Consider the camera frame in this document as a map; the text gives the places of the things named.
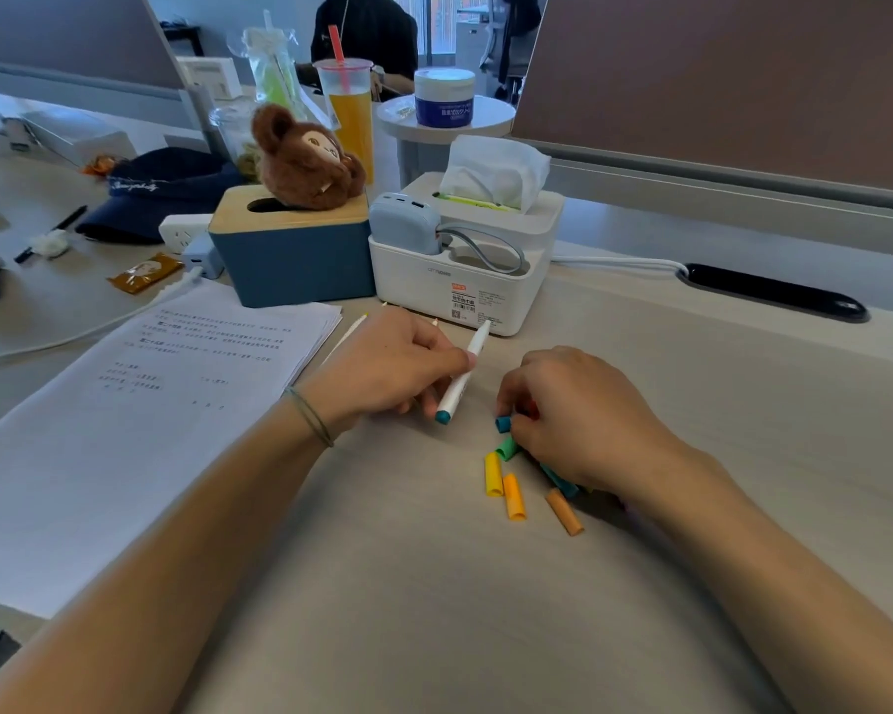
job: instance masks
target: hair tie on wrist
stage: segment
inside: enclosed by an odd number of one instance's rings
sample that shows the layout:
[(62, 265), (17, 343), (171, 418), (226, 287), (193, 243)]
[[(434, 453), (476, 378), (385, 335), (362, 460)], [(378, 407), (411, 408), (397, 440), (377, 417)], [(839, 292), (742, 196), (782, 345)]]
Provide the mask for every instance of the hair tie on wrist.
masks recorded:
[(294, 402), (298, 410), (301, 412), (301, 415), (308, 422), (308, 425), (311, 426), (311, 430), (314, 431), (318, 438), (323, 441), (323, 444), (328, 448), (334, 448), (334, 440), (330, 436), (330, 433), (327, 431), (327, 426), (324, 425), (324, 421), (321, 420), (321, 416), (318, 415), (318, 412), (311, 407), (310, 403), (305, 400), (305, 397), (302, 396), (298, 391), (294, 389), (293, 385), (287, 386), (287, 392), (291, 394), (294, 398)]

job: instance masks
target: plush toy ear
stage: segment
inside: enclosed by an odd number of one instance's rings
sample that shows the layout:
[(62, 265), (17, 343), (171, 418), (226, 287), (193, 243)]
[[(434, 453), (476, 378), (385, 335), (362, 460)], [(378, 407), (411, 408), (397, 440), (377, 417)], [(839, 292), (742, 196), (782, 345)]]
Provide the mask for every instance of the plush toy ear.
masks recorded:
[(255, 110), (251, 120), (251, 134), (268, 155), (274, 155), (281, 148), (281, 141), (287, 132), (297, 125), (291, 113), (280, 105), (263, 105)]

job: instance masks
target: clear plastic container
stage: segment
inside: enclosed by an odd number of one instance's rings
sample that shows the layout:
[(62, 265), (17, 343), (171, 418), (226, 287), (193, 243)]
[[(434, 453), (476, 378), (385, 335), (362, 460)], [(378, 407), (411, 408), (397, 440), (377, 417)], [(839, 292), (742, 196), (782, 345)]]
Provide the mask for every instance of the clear plastic container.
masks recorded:
[(374, 111), (370, 106), (373, 62), (355, 58), (343, 62), (322, 59), (314, 66), (321, 78), (331, 117), (339, 125), (334, 134), (345, 152), (353, 153), (364, 164), (371, 184), (374, 182)]
[(216, 107), (208, 119), (222, 134), (228, 155), (246, 178), (258, 181), (258, 143), (251, 136), (251, 118), (258, 104), (250, 98), (239, 98), (231, 105)]

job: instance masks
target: stack of paper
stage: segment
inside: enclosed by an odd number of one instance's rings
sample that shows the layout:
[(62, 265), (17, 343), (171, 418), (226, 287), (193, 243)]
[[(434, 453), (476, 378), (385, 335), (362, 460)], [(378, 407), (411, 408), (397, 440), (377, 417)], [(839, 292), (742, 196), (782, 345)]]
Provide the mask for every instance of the stack of paper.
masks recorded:
[(0, 603), (55, 614), (271, 407), (341, 321), (202, 281), (0, 420)]

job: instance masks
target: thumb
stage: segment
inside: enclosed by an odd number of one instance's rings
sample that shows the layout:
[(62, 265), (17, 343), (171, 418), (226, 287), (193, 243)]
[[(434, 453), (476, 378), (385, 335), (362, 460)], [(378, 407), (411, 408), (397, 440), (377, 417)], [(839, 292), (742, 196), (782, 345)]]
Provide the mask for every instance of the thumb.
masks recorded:
[(540, 434), (542, 432), (541, 422), (530, 419), (519, 413), (513, 414), (510, 420), (510, 433), (512, 440), (519, 443), (525, 448), (537, 461), (542, 461), (542, 445), (540, 444)]
[(428, 351), (424, 356), (424, 378), (427, 379), (427, 385), (446, 376), (456, 378), (473, 370), (474, 360), (463, 348)]

